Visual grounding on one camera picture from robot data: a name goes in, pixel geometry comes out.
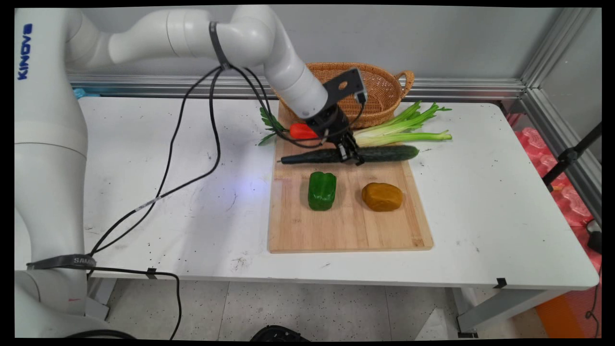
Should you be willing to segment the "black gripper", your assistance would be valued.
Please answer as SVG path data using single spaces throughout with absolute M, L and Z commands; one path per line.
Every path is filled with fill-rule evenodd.
M 359 153 L 360 147 L 351 134 L 350 122 L 344 111 L 336 104 L 322 110 L 315 116 L 305 120 L 307 126 L 316 133 L 317 138 L 330 144 L 336 144 L 340 162 L 350 161 L 356 166 L 365 163 Z

